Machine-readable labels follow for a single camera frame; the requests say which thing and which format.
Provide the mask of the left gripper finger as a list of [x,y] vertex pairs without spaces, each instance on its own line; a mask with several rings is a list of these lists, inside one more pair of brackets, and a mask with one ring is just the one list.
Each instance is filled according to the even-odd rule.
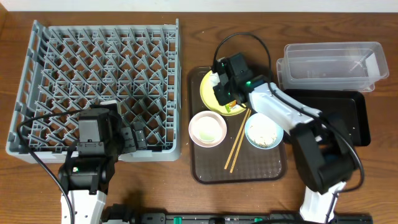
[[146,135],[144,132],[144,125],[140,121],[136,121],[133,122],[132,127],[134,130],[134,136],[136,140],[136,149],[146,150],[147,142],[146,142]]
[[121,134],[124,138],[124,148],[121,154],[128,154],[136,151],[136,143],[130,127],[121,128]]

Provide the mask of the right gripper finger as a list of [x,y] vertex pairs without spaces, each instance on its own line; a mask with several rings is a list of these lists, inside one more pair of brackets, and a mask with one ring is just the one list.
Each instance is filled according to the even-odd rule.
[[245,103],[245,95],[239,89],[238,84],[236,83],[236,80],[235,80],[234,77],[231,77],[230,80],[229,80],[229,92],[231,93],[231,96],[236,101],[237,105],[239,105],[242,108],[246,107],[244,105],[244,103]]
[[213,87],[213,91],[219,105],[224,106],[232,101],[232,96],[229,92],[229,78],[225,73],[219,75],[219,77],[220,82],[217,86]]

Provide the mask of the green snack wrapper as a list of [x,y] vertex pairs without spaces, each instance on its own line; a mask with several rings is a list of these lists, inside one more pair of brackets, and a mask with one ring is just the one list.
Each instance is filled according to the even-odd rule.
[[225,107],[226,112],[228,114],[239,114],[239,113],[241,113],[241,112],[243,112],[245,110],[245,108],[243,108],[242,106],[238,105],[236,100],[228,103],[224,107]]

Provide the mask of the white paper napkin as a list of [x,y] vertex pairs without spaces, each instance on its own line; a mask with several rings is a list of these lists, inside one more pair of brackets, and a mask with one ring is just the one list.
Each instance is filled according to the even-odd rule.
[[220,82],[220,77],[219,77],[219,75],[218,75],[217,72],[215,72],[215,73],[211,72],[211,73],[210,73],[209,82],[210,82],[210,85],[211,85],[212,87],[217,86],[217,85],[219,84],[219,82]]

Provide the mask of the small white cup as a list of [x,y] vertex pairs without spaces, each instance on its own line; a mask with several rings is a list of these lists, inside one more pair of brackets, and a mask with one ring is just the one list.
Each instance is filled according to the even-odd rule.
[[195,123],[195,137],[202,142],[214,142],[221,138],[221,126],[216,119],[205,116]]

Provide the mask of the pink white bowl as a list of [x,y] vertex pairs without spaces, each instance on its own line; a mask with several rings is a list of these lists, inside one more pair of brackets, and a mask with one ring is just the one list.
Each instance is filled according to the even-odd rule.
[[227,134],[224,118],[214,111],[197,113],[189,122],[190,139],[200,147],[211,148],[219,145]]

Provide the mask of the light blue bowl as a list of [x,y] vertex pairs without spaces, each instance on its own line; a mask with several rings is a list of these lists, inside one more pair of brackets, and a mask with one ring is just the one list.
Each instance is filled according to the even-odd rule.
[[254,147],[268,150],[282,142],[284,130],[267,116],[255,113],[246,121],[245,136]]

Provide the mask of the rice food scraps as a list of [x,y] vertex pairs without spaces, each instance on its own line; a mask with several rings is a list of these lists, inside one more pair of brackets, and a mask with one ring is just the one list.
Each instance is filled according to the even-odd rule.
[[275,126],[266,126],[252,124],[248,129],[248,138],[259,147],[269,147],[277,139],[277,129]]

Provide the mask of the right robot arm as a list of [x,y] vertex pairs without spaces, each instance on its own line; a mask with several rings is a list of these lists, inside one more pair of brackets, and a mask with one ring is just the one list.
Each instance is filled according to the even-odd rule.
[[256,75],[243,54],[214,59],[211,71],[219,81],[213,90],[223,106],[236,101],[278,124],[288,135],[298,173],[306,186],[299,214],[304,223],[330,223],[340,194],[363,165],[354,149],[345,122],[308,107],[281,91],[271,74]]

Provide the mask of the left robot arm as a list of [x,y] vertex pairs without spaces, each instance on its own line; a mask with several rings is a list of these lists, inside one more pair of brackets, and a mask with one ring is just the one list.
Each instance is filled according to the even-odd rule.
[[122,154],[147,149],[143,126],[123,127],[119,103],[114,100],[91,105],[78,116],[79,138],[67,152],[58,177],[65,189],[62,208],[72,206],[73,223],[135,223],[127,205],[106,207],[106,197],[115,164]]

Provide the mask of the grey plastic dishwasher rack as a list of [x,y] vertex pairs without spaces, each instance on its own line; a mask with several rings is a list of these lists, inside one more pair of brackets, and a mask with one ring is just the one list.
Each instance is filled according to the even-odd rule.
[[147,149],[125,162],[180,157],[180,25],[43,26],[34,22],[5,150],[62,163],[78,139],[77,110],[117,100],[124,127],[140,121]]

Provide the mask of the clear plastic waste bin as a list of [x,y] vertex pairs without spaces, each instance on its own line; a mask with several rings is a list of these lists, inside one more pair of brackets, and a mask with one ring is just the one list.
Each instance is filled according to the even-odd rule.
[[378,42],[288,44],[277,60],[281,90],[343,90],[370,92],[389,76]]

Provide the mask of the left wooden chopstick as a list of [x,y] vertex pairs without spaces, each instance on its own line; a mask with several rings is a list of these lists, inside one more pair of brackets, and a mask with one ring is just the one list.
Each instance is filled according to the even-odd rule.
[[244,116],[244,118],[243,118],[243,120],[242,120],[242,123],[241,123],[240,127],[239,127],[239,131],[238,131],[238,133],[237,133],[237,135],[236,135],[236,138],[235,138],[235,140],[234,140],[233,146],[232,146],[232,148],[231,148],[231,150],[230,150],[230,153],[229,153],[229,156],[228,156],[228,158],[227,158],[227,160],[226,160],[226,164],[224,165],[224,170],[226,170],[226,169],[228,168],[228,166],[229,166],[229,162],[230,162],[230,160],[231,160],[231,158],[232,158],[232,156],[233,156],[233,154],[234,154],[234,150],[235,150],[235,148],[236,148],[236,145],[237,145],[237,143],[238,143],[238,141],[239,141],[239,138],[241,137],[241,133],[242,133],[244,124],[245,124],[245,122],[246,122],[248,116],[250,115],[250,113],[251,113],[251,110],[248,109],[248,110],[246,111],[246,114],[245,114],[245,116]]

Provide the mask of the wooden chopstick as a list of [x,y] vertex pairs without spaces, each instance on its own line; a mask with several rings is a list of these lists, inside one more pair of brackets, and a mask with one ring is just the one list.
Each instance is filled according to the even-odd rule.
[[231,148],[231,150],[230,150],[230,153],[229,153],[229,156],[228,156],[228,158],[227,158],[227,160],[226,160],[226,164],[224,165],[224,170],[226,170],[226,169],[228,168],[228,166],[229,166],[229,162],[230,162],[230,160],[231,160],[231,158],[232,158],[232,156],[233,156],[233,154],[234,154],[234,150],[235,150],[235,148],[236,148],[236,145],[237,145],[237,143],[238,143],[238,141],[239,141],[239,138],[241,137],[241,133],[242,133],[244,124],[245,124],[245,122],[246,122],[248,116],[250,115],[250,113],[251,113],[251,110],[248,109],[248,110],[246,111],[246,114],[245,114],[245,116],[244,116],[244,118],[243,118],[243,120],[242,120],[242,123],[241,123],[240,127],[239,127],[239,131],[238,131],[238,133],[237,133],[237,135],[236,135],[236,138],[235,138],[235,140],[234,140],[233,146],[232,146],[232,148]]
[[238,159],[239,152],[240,152],[240,148],[241,148],[241,145],[242,145],[242,142],[243,142],[244,127],[245,127],[246,121],[247,121],[248,118],[250,117],[251,113],[252,113],[252,111],[251,111],[250,109],[248,109],[247,115],[245,116],[245,118],[244,118],[244,120],[243,120],[243,122],[242,122],[242,124],[241,124],[241,129],[240,129],[240,132],[239,132],[239,137],[237,138],[238,143],[237,143],[237,144],[234,144],[235,154],[234,154],[234,158],[233,158],[232,165],[231,165],[230,170],[229,170],[230,173],[233,173],[233,171],[234,171],[234,167],[235,167],[235,165],[236,165],[236,161],[237,161],[237,159]]

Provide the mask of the right wooden chopstick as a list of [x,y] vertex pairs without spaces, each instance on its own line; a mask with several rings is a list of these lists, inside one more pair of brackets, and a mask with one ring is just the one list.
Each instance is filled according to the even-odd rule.
[[241,124],[241,129],[240,129],[240,132],[239,132],[239,137],[237,138],[238,143],[237,143],[237,144],[234,144],[235,154],[234,154],[234,158],[233,158],[232,165],[231,165],[230,170],[229,170],[230,173],[233,173],[233,171],[234,171],[234,167],[235,167],[235,165],[236,165],[236,161],[237,161],[237,159],[238,159],[239,152],[240,152],[240,148],[241,148],[241,145],[242,145],[242,142],[243,142],[244,127],[245,127],[246,121],[247,121],[248,118],[250,117],[251,113],[252,113],[252,111],[251,111],[250,109],[248,109],[247,115],[245,116],[245,118],[244,118],[244,120],[243,120],[243,122],[242,122],[242,124]]

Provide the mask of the yellow round plate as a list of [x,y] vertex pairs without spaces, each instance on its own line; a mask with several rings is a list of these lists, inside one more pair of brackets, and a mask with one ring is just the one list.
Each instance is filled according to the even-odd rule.
[[215,97],[213,87],[210,85],[209,76],[211,71],[207,72],[200,83],[200,97],[205,106],[220,115],[234,116],[237,114],[228,114],[224,106],[220,106]]

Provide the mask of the brown plastic serving tray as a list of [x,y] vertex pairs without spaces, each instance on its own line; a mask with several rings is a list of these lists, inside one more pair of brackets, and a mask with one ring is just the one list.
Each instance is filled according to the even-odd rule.
[[233,173],[229,170],[235,152],[228,168],[224,170],[245,114],[246,111],[223,117],[227,125],[227,134],[224,140],[215,147],[200,147],[190,141],[192,176],[196,181],[201,184],[227,184],[271,181],[283,177],[287,168],[284,144],[280,143],[277,147],[263,150],[254,147],[247,138],[243,138]]

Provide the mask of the black rectangular tray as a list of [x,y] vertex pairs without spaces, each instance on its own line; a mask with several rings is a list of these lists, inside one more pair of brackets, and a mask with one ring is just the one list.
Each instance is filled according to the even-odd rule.
[[355,146],[371,143],[366,101],[360,92],[288,89],[284,93],[325,115],[341,116]]

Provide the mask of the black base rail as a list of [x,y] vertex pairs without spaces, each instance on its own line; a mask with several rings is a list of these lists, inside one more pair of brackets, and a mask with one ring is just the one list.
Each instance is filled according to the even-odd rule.
[[166,213],[143,213],[136,215],[108,214],[101,223],[127,224],[244,224],[244,223],[300,223],[303,218],[294,213],[271,213],[267,215],[187,215]]

